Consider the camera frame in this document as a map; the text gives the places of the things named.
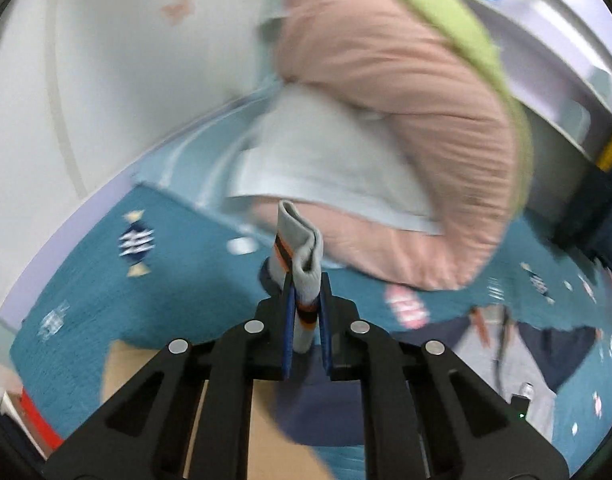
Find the teal quilted bedspread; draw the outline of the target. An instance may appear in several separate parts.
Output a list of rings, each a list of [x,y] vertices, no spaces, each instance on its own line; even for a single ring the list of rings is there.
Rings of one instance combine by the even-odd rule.
[[[74,247],[12,344],[13,364],[40,416],[69,436],[100,405],[113,341],[159,349],[203,342],[253,314],[272,237],[228,181],[269,100],[250,96],[149,154],[136,185]],[[528,212],[468,287],[418,292],[327,262],[332,289],[392,332],[462,321],[503,306],[528,334],[550,333],[553,356],[528,417],[576,470],[612,427],[612,282],[606,270],[549,242]]]

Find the navy and yellow quilted jacket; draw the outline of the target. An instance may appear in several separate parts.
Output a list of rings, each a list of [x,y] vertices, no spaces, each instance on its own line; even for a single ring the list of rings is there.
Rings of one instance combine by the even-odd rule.
[[[612,136],[568,203],[552,241],[576,247],[612,272]]]

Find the grey and navy sweatshirt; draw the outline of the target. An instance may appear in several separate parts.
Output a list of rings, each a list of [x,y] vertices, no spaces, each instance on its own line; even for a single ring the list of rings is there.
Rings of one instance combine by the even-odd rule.
[[[293,353],[289,377],[274,386],[270,412],[298,444],[364,452],[359,382],[334,382],[322,364],[319,298],[321,279],[327,276],[322,255],[319,230],[292,203],[281,202],[274,246],[259,281],[270,296],[280,295],[286,281],[294,286]],[[391,286],[385,298],[397,313],[413,310],[406,330],[387,333],[416,346],[442,342],[553,446],[556,394],[594,345],[592,327],[537,328],[512,318],[503,304],[475,306],[455,318],[428,322],[410,289]],[[366,474],[364,458],[360,466]]]

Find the pink folded duvet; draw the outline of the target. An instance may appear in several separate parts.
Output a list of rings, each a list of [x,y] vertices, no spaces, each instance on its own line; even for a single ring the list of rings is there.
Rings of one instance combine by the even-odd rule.
[[[512,219],[520,150],[500,99],[439,32],[398,0],[286,0],[280,76],[385,115],[430,189],[443,231],[382,226],[299,203],[328,256],[425,290],[469,285]]]

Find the tan folded garment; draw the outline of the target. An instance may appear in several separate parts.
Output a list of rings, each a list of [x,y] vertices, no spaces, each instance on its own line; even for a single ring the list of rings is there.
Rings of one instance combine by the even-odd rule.
[[[100,403],[107,401],[156,354],[157,350],[141,349],[122,340],[112,341],[102,370]],[[330,469],[309,446],[292,441],[279,429],[270,414],[273,400],[272,383],[256,380],[248,442],[248,478],[333,479]]]

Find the green blanket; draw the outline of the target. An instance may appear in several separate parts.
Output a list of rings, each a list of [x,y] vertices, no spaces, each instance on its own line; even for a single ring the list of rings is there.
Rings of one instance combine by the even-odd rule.
[[[525,208],[533,179],[534,148],[530,124],[522,106],[506,81],[499,49],[488,29],[462,0],[400,0],[447,38],[451,49],[465,60],[496,93],[508,113],[518,146],[518,184],[512,211],[517,216]]]

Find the red fabric item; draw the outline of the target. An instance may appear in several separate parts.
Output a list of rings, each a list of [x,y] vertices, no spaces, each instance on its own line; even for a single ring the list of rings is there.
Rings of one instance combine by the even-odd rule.
[[[21,406],[32,426],[41,437],[41,440],[48,445],[50,451],[56,450],[62,443],[63,439],[53,430],[53,428],[44,420],[38,408],[34,404],[25,389],[21,394]]]

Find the white pillow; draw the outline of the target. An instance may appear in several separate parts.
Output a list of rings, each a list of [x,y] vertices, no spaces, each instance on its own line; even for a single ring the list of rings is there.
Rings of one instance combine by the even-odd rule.
[[[385,119],[306,84],[284,86],[248,130],[229,194],[301,200],[399,230],[443,232]]]

